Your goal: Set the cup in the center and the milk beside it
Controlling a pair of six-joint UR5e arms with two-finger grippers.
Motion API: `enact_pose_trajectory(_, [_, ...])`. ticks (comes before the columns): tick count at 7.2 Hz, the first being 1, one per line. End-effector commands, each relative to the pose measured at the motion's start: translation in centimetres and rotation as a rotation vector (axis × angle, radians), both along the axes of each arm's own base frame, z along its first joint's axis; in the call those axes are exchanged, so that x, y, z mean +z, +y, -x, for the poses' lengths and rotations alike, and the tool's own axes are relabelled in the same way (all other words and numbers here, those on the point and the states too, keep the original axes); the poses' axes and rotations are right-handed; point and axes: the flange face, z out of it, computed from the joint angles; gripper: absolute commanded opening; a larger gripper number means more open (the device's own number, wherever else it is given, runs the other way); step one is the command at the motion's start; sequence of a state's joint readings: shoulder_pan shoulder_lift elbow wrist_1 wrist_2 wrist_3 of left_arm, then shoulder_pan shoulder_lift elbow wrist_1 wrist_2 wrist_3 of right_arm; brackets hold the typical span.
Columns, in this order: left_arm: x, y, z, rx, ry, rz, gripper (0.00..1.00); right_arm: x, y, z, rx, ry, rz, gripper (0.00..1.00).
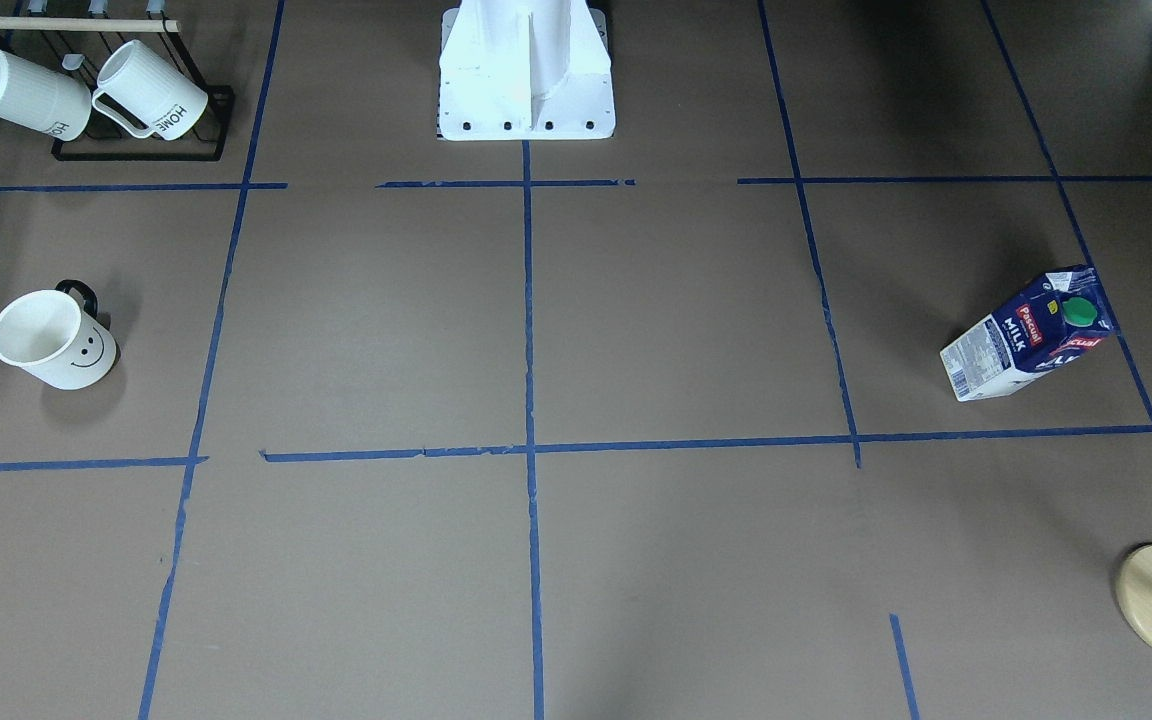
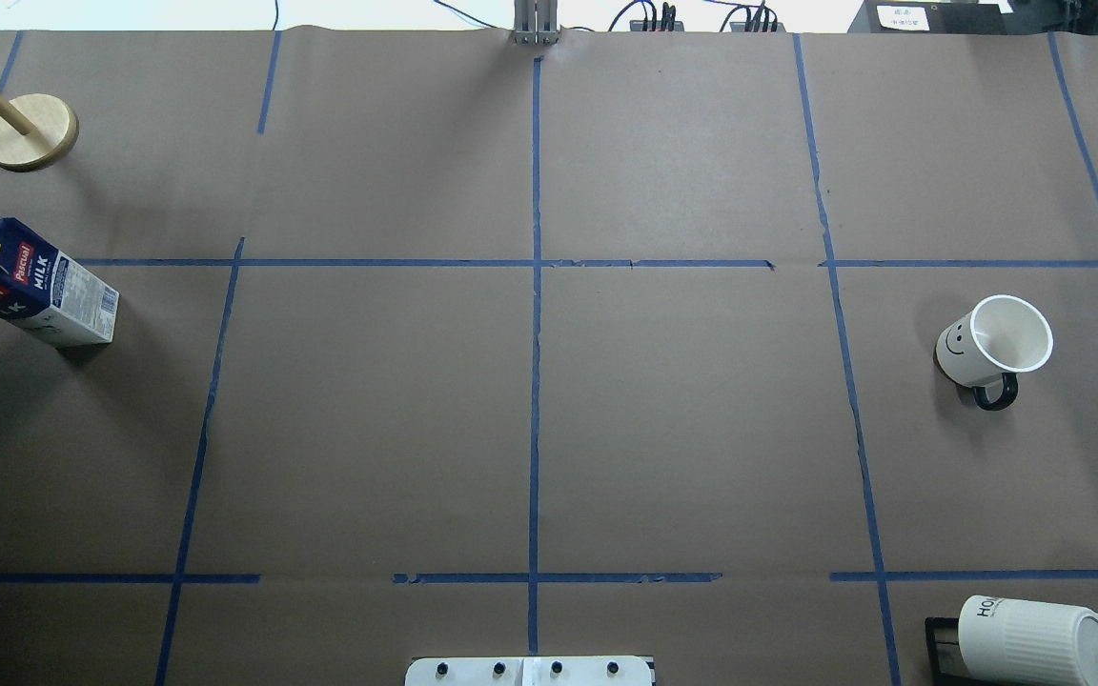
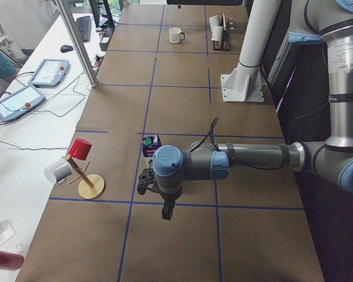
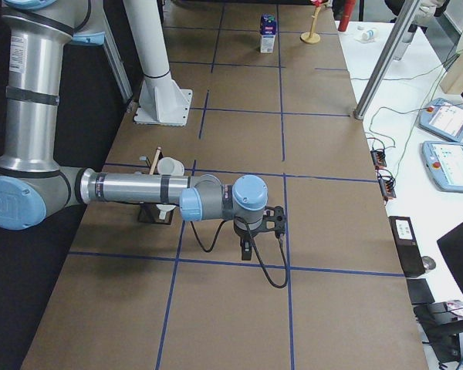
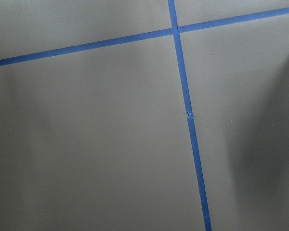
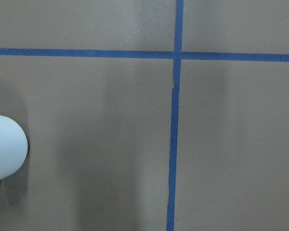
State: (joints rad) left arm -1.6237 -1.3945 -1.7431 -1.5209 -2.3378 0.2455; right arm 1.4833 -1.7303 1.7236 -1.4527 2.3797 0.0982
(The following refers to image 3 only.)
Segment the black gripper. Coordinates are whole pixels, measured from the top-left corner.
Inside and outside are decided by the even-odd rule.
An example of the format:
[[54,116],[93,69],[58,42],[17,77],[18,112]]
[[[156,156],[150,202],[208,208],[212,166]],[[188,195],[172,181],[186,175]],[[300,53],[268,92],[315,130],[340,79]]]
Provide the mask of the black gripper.
[[155,179],[153,169],[144,169],[138,176],[137,192],[144,195],[148,190],[153,193],[158,193],[164,199],[164,206],[162,208],[162,218],[164,220],[171,220],[172,213],[177,197],[177,191],[168,189],[165,192],[161,190]]

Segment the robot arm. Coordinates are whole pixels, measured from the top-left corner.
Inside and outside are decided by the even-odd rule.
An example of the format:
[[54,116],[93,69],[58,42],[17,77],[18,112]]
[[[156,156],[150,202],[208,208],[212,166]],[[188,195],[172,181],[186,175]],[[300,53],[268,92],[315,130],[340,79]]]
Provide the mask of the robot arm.
[[288,34],[291,43],[327,45],[330,137],[290,145],[202,140],[185,151],[161,146],[140,174],[137,191],[163,198],[164,219],[171,219],[184,181],[224,179],[233,164],[306,171],[353,194],[353,1],[293,1]]

